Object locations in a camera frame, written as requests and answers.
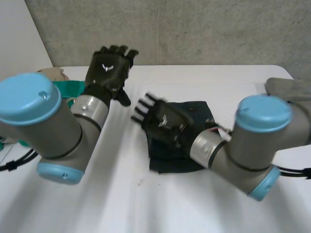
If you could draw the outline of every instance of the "light blue cap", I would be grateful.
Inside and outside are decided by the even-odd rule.
[[[270,188],[275,184],[279,176],[279,169],[273,167],[269,174],[258,184],[256,188],[254,188],[251,193],[248,194],[248,196],[254,198],[257,201],[262,201],[269,192]]]
[[[43,162],[37,164],[36,171],[44,179],[65,184],[78,184],[84,175],[84,171],[69,166]]]
[[[38,73],[19,74],[0,82],[0,121],[26,126],[51,117],[60,107],[58,88]]]
[[[236,112],[236,123],[254,133],[272,133],[286,127],[293,118],[290,106],[274,96],[244,98]]]

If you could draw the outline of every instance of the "table surface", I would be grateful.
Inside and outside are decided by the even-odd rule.
[[[83,80],[87,71],[64,69],[72,80]],[[158,175],[148,169],[144,133],[129,119],[138,98],[150,91],[170,101],[205,100],[216,121],[231,128],[238,103],[264,92],[270,77],[291,79],[277,66],[133,67],[125,87],[133,104],[124,108],[112,102],[80,184],[41,179],[36,162],[0,174],[0,232],[310,232],[309,181],[281,177],[267,197],[256,202],[209,170]],[[0,153],[0,161],[8,149]],[[274,162],[305,168],[311,164],[310,149],[279,151]],[[2,164],[25,151],[15,145]]]

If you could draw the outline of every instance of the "beige object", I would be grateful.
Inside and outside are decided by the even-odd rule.
[[[268,94],[277,96],[286,101],[310,101],[310,80],[288,80],[269,78],[265,84]]]
[[[59,67],[45,68],[38,71],[52,81],[68,81],[69,78],[64,74],[64,69]]]

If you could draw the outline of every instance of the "concrete wall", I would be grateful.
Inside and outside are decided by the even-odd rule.
[[[55,66],[86,66],[101,45],[137,65],[273,64],[311,77],[310,0],[26,0]]]

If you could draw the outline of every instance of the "dark fabric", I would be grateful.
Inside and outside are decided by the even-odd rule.
[[[186,111],[197,125],[204,126],[207,119],[213,115],[204,101],[185,103],[169,103],[172,106]],[[204,169],[201,165],[189,158],[181,149],[169,148],[162,142],[148,138],[149,169],[158,173],[186,173]]]

